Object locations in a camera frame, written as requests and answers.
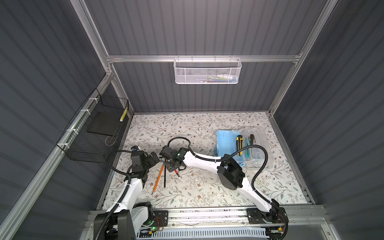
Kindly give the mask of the blue plastic tool box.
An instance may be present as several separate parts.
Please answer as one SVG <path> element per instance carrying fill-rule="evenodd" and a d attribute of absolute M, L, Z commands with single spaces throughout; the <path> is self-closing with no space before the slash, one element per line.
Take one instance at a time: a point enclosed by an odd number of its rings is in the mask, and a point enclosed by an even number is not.
<path fill-rule="evenodd" d="M 218 130 L 217 131 L 217 155 L 223 157 L 225 154 L 231 155 L 237 151 L 236 139 L 241 135 L 235 130 Z M 245 139 L 243 137 L 243 147 L 245 147 Z"/>

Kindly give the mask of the yellow black utility knife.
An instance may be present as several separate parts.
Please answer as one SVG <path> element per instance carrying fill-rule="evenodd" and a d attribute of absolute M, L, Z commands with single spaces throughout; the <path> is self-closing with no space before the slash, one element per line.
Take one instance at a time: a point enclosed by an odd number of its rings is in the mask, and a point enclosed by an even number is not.
<path fill-rule="evenodd" d="M 242 156 L 241 149 L 243 148 L 243 136 L 242 135 L 237 136 L 236 146 L 237 146 L 238 157 L 240 158 Z"/>

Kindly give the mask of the black yellow screwdriver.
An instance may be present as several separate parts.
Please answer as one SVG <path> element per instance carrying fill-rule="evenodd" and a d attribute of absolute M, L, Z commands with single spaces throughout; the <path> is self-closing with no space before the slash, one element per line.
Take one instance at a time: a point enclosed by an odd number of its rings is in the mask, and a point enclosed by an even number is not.
<path fill-rule="evenodd" d="M 250 145 L 251 146 L 255 145 L 255 136 L 253 134 L 250 135 Z"/>

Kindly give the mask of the orange pencil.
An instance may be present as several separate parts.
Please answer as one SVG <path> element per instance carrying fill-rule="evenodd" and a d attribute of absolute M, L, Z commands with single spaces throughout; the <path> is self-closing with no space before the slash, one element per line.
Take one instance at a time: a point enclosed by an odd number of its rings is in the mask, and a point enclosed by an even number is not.
<path fill-rule="evenodd" d="M 156 183 L 154 185 L 154 188 L 153 188 L 153 191 L 152 191 L 152 195 L 155 193 L 157 187 L 158 187 L 158 184 L 159 184 L 159 181 L 161 179 L 161 176 L 162 176 L 162 173 L 164 171 L 164 168 L 165 168 L 165 163 L 162 165 L 160 171 L 159 171 L 159 174 L 158 174 L 158 177 L 157 177 L 157 180 L 156 180 Z"/>

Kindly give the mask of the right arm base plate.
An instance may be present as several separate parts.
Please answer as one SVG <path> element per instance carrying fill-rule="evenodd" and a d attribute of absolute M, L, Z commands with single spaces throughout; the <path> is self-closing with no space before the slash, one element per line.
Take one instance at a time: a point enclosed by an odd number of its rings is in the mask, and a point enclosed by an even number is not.
<path fill-rule="evenodd" d="M 246 209 L 247 218 L 250 224 L 280 224 L 284 225 L 289 222 L 286 211 L 280 208 L 272 213 L 262 212 L 257 208 Z"/>

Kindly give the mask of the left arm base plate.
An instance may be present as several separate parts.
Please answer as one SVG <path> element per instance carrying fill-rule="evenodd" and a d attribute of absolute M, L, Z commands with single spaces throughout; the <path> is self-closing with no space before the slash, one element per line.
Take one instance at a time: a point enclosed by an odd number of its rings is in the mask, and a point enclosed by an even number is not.
<path fill-rule="evenodd" d="M 169 211 L 155 210 L 149 214 L 148 220 L 143 224 L 147 227 L 167 227 L 169 219 Z"/>

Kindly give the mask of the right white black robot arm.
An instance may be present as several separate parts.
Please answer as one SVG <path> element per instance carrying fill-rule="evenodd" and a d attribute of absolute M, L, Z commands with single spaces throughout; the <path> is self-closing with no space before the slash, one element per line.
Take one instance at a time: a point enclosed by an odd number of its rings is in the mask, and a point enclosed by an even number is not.
<path fill-rule="evenodd" d="M 174 150 L 165 146 L 160 156 L 165 159 L 169 172 L 179 167 L 193 167 L 216 174 L 225 188 L 238 191 L 247 197 L 269 221 L 284 215 L 280 204 L 253 187 L 242 167 L 230 155 L 212 157 L 195 154 L 185 148 Z"/>

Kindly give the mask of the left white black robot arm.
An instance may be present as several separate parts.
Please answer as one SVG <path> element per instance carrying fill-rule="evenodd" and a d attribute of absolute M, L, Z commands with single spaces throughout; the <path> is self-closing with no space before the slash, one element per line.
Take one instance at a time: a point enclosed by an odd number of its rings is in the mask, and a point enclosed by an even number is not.
<path fill-rule="evenodd" d="M 126 172 L 118 170 L 111 163 L 117 153 L 130 153 L 132 165 Z M 107 163 L 118 174 L 125 176 L 124 188 L 118 200 L 104 214 L 94 220 L 94 240 L 135 240 L 140 228 L 146 222 L 152 222 L 154 213 L 149 202 L 136 205 L 135 202 L 142 192 L 148 179 L 150 168 L 159 163 L 155 152 L 147 153 L 134 147 L 133 150 L 116 150 L 109 154 Z"/>

